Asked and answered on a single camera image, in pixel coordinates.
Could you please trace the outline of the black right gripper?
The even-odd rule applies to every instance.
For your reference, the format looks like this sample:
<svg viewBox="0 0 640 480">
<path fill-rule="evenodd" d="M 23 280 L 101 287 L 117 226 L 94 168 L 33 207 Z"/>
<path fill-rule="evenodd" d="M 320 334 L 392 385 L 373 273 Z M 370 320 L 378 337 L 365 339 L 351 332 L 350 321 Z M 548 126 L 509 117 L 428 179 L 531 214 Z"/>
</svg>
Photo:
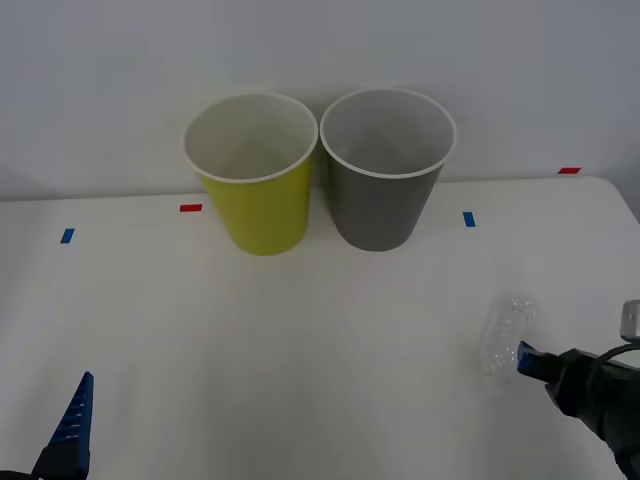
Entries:
<svg viewBox="0 0 640 480">
<path fill-rule="evenodd" d="M 573 349 L 559 357 L 521 341 L 516 369 L 549 384 L 547 392 L 560 411 L 582 421 L 601 440 L 637 441 L 639 368 L 619 357 L 638 351 L 615 347 L 594 356 Z"/>
</svg>

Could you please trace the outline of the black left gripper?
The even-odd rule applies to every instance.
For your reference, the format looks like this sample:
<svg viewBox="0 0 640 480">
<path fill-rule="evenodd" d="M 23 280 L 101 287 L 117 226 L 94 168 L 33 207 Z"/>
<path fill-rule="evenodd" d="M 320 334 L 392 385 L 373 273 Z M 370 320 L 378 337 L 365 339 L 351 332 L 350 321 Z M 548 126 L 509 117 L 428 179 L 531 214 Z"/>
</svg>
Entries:
<svg viewBox="0 0 640 480">
<path fill-rule="evenodd" d="M 0 480 L 79 479 L 88 477 L 94 376 L 85 372 L 51 439 L 28 473 L 1 470 Z"/>
</svg>

